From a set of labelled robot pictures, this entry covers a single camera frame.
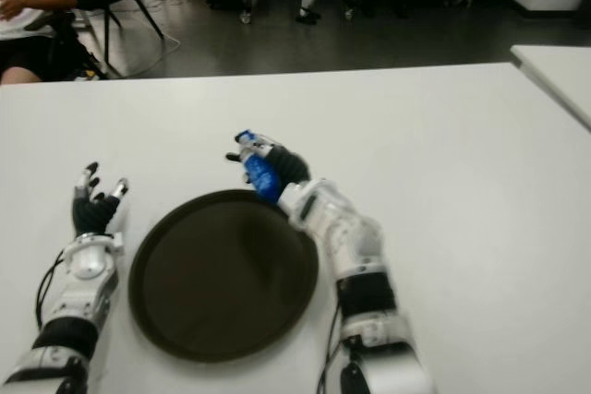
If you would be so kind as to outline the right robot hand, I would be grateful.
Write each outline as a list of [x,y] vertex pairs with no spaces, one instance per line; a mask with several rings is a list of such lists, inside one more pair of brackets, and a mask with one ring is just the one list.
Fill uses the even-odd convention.
[[303,158],[271,137],[246,130],[235,136],[235,142],[237,152],[225,158],[243,166],[246,183],[258,192],[273,188],[281,193],[290,184],[310,180]]

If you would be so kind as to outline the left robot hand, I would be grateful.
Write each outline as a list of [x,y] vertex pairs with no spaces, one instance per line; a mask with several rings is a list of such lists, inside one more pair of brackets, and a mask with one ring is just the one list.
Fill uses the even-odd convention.
[[73,191],[71,217],[75,235],[105,234],[117,209],[129,190],[126,178],[119,179],[115,188],[108,194],[95,194],[100,183],[97,175],[99,163],[88,164],[80,174]]

